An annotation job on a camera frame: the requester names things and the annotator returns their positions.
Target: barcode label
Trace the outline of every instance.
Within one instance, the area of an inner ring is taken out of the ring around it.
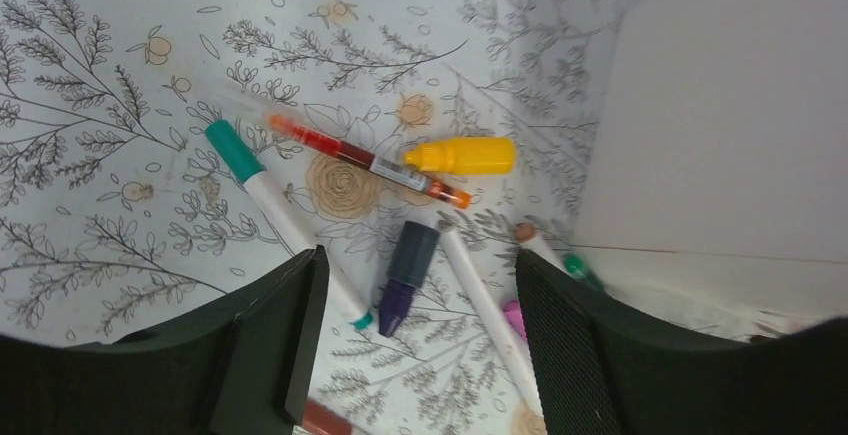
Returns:
[[[369,170],[417,192],[423,192],[429,181],[424,175],[382,157],[374,157]]]

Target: small yellow glue bottle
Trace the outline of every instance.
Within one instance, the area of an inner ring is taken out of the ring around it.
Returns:
[[[515,165],[515,145],[506,137],[461,137],[422,143],[406,152],[404,163],[422,172],[498,175]]]

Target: pink object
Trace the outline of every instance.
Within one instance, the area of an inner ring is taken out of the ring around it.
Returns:
[[[524,317],[521,316],[521,306],[518,304],[518,300],[507,302],[507,304],[504,305],[504,315],[506,315],[506,320],[510,325],[512,325],[512,328],[514,328],[526,342],[527,332],[524,331]]]

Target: tablecloth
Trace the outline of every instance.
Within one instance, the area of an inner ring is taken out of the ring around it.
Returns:
[[[2,0],[0,304],[6,334],[109,342],[291,256],[203,137],[241,85],[396,158],[509,136],[508,177],[448,205],[233,120],[376,303],[407,219],[450,220],[499,300],[512,226],[567,248],[624,11],[639,0]],[[374,434],[538,429],[442,254],[391,339],[328,307],[310,392]]]

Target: red pen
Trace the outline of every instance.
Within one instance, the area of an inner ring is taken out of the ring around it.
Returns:
[[[309,128],[297,121],[303,117],[291,108],[272,103],[233,84],[229,85],[229,90],[218,91],[213,94],[213,97],[222,105],[233,107],[234,115],[238,117],[264,125],[280,135],[312,147],[325,155],[343,160],[454,207],[465,209],[471,204],[471,195],[467,192],[446,185],[416,170],[398,165],[356,145]],[[236,97],[239,100],[225,100],[224,97]]]

